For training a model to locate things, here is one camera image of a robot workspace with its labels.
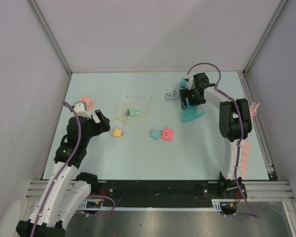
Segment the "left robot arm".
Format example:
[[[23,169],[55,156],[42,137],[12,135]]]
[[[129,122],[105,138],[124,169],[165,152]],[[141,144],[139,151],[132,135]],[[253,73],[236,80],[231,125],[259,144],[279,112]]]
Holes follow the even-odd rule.
[[[19,221],[21,237],[63,237],[72,216],[86,197],[100,189],[96,175],[78,172],[90,140],[110,130],[110,120],[100,110],[94,115],[75,110],[67,133],[56,150],[52,174],[27,221]]]

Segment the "pink cube socket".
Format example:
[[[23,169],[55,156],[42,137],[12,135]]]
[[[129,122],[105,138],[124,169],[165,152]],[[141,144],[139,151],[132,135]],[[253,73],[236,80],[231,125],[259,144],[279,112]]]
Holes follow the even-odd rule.
[[[86,111],[89,112],[93,109],[94,103],[90,98],[83,96],[80,100],[84,103]]]

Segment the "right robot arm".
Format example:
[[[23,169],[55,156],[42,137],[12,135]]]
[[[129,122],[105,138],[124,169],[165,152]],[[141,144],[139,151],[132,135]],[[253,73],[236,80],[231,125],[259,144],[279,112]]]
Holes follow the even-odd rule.
[[[224,162],[218,180],[218,193],[223,198],[242,194],[241,156],[252,131],[252,119],[247,99],[233,99],[210,83],[205,73],[187,76],[180,89],[183,109],[211,103],[219,109],[219,131],[224,138]]]

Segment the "light teal charger plug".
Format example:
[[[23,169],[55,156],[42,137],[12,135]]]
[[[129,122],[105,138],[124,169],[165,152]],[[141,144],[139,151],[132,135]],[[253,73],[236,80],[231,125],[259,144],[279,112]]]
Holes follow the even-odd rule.
[[[154,140],[158,140],[160,138],[160,136],[162,135],[162,131],[159,130],[152,130],[149,133],[150,138],[154,139]]]

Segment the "blue round power strip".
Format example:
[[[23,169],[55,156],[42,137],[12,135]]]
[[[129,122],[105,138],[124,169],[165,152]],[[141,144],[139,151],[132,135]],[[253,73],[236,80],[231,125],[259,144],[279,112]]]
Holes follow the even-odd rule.
[[[166,92],[165,99],[166,100],[175,100],[180,98],[180,91],[183,90],[184,87],[178,86],[174,88],[171,92]]]

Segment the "teal triangular power strip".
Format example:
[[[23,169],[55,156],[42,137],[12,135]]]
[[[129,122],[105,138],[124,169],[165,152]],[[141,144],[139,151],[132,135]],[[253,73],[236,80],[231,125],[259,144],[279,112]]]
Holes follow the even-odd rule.
[[[205,114],[205,110],[201,106],[189,106],[182,108],[181,122],[186,123],[197,119]]]

